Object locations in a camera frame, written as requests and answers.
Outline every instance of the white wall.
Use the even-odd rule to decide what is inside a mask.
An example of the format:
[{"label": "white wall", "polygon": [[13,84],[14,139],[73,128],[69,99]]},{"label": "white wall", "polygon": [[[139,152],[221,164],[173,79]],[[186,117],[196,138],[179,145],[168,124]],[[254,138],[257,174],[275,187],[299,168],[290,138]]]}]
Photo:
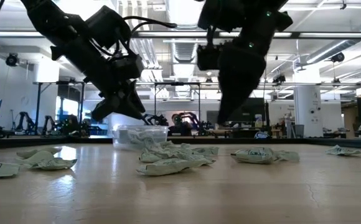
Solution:
[{"label": "white wall", "polygon": [[[22,67],[8,67],[5,61],[0,59],[0,126],[5,129],[12,128],[12,116],[16,117],[21,111],[26,111],[35,122],[37,108],[37,89],[33,84],[34,72],[26,73]],[[41,94],[39,126],[44,125],[45,115],[55,115],[57,85],[51,85]]]},{"label": "white wall", "polygon": [[[283,118],[286,113],[295,116],[293,101],[274,101],[269,103],[269,117],[271,124],[279,122],[280,118]],[[339,102],[322,102],[322,120],[323,127],[331,129],[333,131],[337,128],[344,127],[341,117],[341,103]]]},{"label": "white wall", "polygon": [[[86,101],[84,105],[88,105],[88,108],[93,109],[97,101]],[[144,107],[147,113],[154,113],[154,102],[144,101]],[[162,111],[198,111],[198,104],[196,101],[190,102],[157,102],[157,113],[163,113]],[[201,102],[201,120],[207,120],[207,111],[217,111],[219,109],[219,102]],[[339,102],[322,102],[322,120],[323,126],[325,128],[336,130],[343,126],[342,117],[341,117],[341,103]],[[274,101],[269,102],[269,116],[271,124],[276,124],[279,122],[280,118],[283,118],[285,114],[290,113],[292,116],[295,116],[295,108],[293,101]],[[167,115],[167,119],[170,120],[171,117],[168,116],[169,113],[163,113]],[[143,124],[142,121],[138,121],[133,118],[128,118],[121,114],[111,115],[109,119],[109,127],[112,127],[114,124]]]}]

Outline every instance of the clear plastic container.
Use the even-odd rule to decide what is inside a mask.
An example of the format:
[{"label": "clear plastic container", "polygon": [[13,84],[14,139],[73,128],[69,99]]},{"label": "clear plastic container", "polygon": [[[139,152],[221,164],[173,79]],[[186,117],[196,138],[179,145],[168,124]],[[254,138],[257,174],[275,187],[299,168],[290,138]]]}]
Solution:
[{"label": "clear plastic container", "polygon": [[155,142],[167,141],[167,126],[120,125],[112,130],[115,149],[140,151],[143,139],[153,138]]}]

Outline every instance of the column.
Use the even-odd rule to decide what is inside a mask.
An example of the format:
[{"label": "column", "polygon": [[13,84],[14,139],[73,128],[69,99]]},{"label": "column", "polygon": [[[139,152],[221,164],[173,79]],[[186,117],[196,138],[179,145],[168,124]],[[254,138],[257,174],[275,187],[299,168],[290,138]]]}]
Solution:
[{"label": "column", "polygon": [[[319,67],[294,71],[296,83],[320,83]],[[296,86],[294,89],[296,124],[304,125],[305,137],[323,137],[321,92],[319,86]]]},{"label": "column", "polygon": [[[38,64],[34,65],[34,73],[35,73],[35,82],[57,82],[59,80],[59,64],[52,60],[43,60]],[[37,104],[37,87],[35,86],[35,99],[32,100],[35,105]],[[40,97],[40,108],[39,108],[39,118],[38,118],[38,127],[42,127],[44,125],[45,116],[49,115],[55,119],[56,116],[56,98],[57,98],[57,89],[58,86],[56,84],[43,84],[41,86]],[[36,107],[33,109],[33,113],[30,114],[31,118],[35,118]]]}]

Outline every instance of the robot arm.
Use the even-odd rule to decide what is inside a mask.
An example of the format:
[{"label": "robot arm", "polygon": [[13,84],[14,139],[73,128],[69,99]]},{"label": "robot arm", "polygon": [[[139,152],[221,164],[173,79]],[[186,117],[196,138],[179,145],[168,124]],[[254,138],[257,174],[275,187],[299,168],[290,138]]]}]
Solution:
[{"label": "robot arm", "polygon": [[[222,92],[219,124],[226,122],[258,86],[274,33],[293,23],[287,12],[279,12],[287,2],[206,0],[198,26],[208,30],[208,44],[198,46],[197,66],[200,70],[219,70]],[[238,37],[221,45],[213,44],[216,29],[231,32],[236,28],[241,28]]]},{"label": "robot arm", "polygon": [[[103,6],[83,21],[78,15],[64,13],[51,0],[21,1],[35,29],[55,45],[52,59],[66,56],[85,74],[84,81],[101,91],[104,100],[92,111],[93,119],[101,120],[112,112],[143,118],[145,109],[136,93],[136,81],[130,81],[140,77],[143,65],[140,56],[129,48],[132,33],[118,13]],[[208,44],[197,48],[197,65],[200,70],[219,70],[222,99],[218,123],[224,123],[258,86],[274,33],[293,23],[286,12],[279,12],[287,1],[206,0],[198,26],[208,30]],[[236,28],[241,28],[238,37],[222,45],[213,44],[216,29],[230,32]],[[119,43],[128,55],[101,55],[102,47],[109,49],[116,44],[119,49]]]},{"label": "robot arm", "polygon": [[[141,119],[144,106],[136,93],[136,80],[144,67],[141,57],[129,48],[131,30],[114,10],[103,6],[91,18],[64,13],[51,0],[21,0],[35,29],[51,41],[52,60],[66,58],[92,82],[104,98],[92,111],[95,120],[112,112]],[[176,27],[176,24],[164,24]],[[127,55],[119,54],[120,45]],[[106,49],[116,44],[116,52]]]}]

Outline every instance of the table surface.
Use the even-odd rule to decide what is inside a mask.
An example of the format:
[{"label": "table surface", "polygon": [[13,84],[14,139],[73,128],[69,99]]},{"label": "table surface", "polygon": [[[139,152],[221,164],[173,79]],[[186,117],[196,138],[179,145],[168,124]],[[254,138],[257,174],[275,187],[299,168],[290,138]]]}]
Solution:
[{"label": "table surface", "polygon": [[[247,145],[219,146],[211,166],[146,177],[135,171],[137,152],[66,145],[57,156],[77,158],[72,169],[21,168],[0,179],[0,223],[361,224],[361,156],[282,144],[268,146],[297,151],[301,161],[240,164],[229,154]],[[0,161],[34,148],[0,149]]]}]

